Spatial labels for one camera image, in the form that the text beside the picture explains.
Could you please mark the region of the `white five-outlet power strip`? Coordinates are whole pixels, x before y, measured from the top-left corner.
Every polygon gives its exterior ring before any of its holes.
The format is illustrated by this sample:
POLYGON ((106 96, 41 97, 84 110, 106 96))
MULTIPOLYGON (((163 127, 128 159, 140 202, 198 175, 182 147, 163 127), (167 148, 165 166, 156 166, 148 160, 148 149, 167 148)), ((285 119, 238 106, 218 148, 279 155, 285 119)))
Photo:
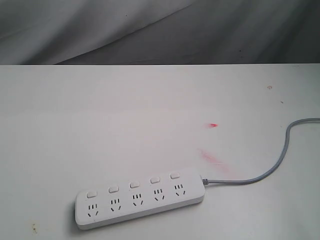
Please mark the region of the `white five-outlet power strip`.
POLYGON ((99 185, 75 197, 75 222, 90 230, 198 204, 205 196, 197 170, 185 168, 99 185))

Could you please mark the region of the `grey backdrop cloth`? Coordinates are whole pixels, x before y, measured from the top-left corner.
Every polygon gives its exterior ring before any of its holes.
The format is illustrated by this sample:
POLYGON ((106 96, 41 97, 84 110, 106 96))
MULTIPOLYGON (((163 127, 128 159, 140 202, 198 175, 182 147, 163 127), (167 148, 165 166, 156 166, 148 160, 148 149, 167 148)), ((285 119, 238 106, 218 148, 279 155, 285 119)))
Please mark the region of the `grey backdrop cloth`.
POLYGON ((3 65, 320 61, 317 0, 3 0, 3 65))

